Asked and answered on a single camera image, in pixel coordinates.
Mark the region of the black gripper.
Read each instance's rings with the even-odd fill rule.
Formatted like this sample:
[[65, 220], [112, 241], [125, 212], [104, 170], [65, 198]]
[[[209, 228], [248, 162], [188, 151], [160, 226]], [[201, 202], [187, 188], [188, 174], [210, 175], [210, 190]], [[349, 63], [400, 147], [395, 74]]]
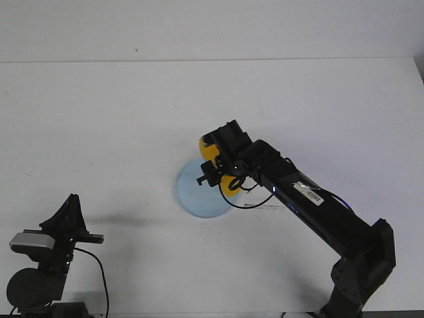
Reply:
[[23, 232], [49, 235], [55, 240], [55, 244], [53, 249], [23, 247], [23, 253], [38, 263], [65, 264], [72, 261], [77, 243], [102, 244], [104, 241], [103, 235], [88, 232], [77, 194], [70, 194], [59, 210], [39, 226], [37, 230], [25, 229]]
[[203, 175], [197, 178], [199, 186], [207, 181], [209, 186], [221, 183], [222, 173], [228, 176], [248, 176], [249, 165], [242, 153], [252, 144], [252, 140], [234, 119], [224, 126], [215, 129], [201, 137], [204, 147], [217, 146], [220, 157], [220, 169], [216, 168], [211, 160], [200, 166]]

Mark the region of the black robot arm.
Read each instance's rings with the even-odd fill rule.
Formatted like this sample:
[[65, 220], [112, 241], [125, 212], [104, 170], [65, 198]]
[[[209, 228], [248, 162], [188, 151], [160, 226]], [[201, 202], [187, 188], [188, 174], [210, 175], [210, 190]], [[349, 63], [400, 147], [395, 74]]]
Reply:
[[7, 284], [7, 299], [21, 317], [91, 317], [84, 302], [62, 302], [70, 264], [78, 243], [101, 244], [103, 235], [91, 234], [85, 225], [80, 198], [70, 194], [57, 212], [25, 229], [10, 241], [13, 252], [28, 256], [36, 268], [16, 272]]
[[246, 178], [265, 187], [339, 256], [331, 271], [334, 288], [316, 317], [361, 317], [372, 294], [396, 266], [394, 232], [384, 219], [373, 225], [339, 196], [317, 185], [263, 140], [251, 141], [232, 120], [199, 139], [205, 163], [198, 183], [237, 192]]

